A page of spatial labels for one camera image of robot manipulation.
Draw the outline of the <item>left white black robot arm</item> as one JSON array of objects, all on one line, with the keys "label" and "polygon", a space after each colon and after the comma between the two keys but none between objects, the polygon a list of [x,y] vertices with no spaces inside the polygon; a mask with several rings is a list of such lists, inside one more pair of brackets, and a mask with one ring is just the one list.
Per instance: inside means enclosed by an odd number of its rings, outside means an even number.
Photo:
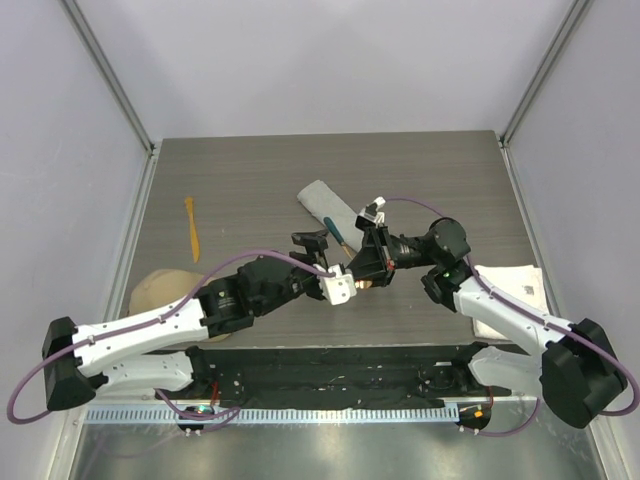
[{"label": "left white black robot arm", "polygon": [[113,322],[76,325],[70,318],[52,321],[42,349],[46,408],[65,411],[93,400],[115,385],[106,373],[122,371],[123,360],[139,363],[137,373],[152,386],[205,397],[213,375],[187,355],[186,367],[170,375],[151,352],[178,343],[203,341],[249,328],[258,317],[303,294],[321,298],[327,270],[326,231],[295,233],[303,252],[284,255],[271,250],[246,253],[248,263],[236,274],[209,275],[179,300]]}]

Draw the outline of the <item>green handled gold utensil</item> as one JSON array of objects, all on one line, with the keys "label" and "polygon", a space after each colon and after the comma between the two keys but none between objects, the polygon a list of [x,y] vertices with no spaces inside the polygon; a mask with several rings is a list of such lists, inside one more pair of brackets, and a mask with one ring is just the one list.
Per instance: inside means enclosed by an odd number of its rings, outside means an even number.
[{"label": "green handled gold utensil", "polygon": [[[325,216],[323,218],[323,224],[325,225],[329,233],[334,237],[336,242],[340,245],[341,249],[344,251],[348,259],[352,260],[354,258],[353,252],[346,244],[343,235],[340,233],[334,221],[330,217]],[[355,282],[355,285],[357,289],[365,290],[371,288],[373,283],[369,280],[358,280]]]}]

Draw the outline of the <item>grey cloth napkin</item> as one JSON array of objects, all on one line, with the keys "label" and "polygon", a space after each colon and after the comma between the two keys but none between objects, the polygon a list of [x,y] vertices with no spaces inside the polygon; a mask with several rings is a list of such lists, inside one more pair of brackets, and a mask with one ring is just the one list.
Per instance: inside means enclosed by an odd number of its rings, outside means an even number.
[{"label": "grey cloth napkin", "polygon": [[357,213],[325,182],[313,181],[297,194],[297,200],[320,223],[330,218],[345,243],[355,251],[360,250],[363,232],[355,225]]}]

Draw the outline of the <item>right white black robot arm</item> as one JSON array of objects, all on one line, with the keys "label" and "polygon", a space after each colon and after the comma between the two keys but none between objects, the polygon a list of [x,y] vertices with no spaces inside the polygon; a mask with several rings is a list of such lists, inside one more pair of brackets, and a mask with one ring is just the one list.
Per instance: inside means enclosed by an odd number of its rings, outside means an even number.
[{"label": "right white black robot arm", "polygon": [[363,216],[355,226],[363,234],[349,264],[355,279],[384,287],[398,270],[428,267],[421,283],[434,303],[489,325],[522,349],[511,354],[482,347],[456,365],[451,380],[460,393],[472,395],[485,385],[521,391],[541,398],[566,424],[584,428],[611,415],[610,404],[626,389],[639,391],[598,323],[545,314],[483,279],[456,220],[441,218],[416,237],[394,236],[383,222]]}]

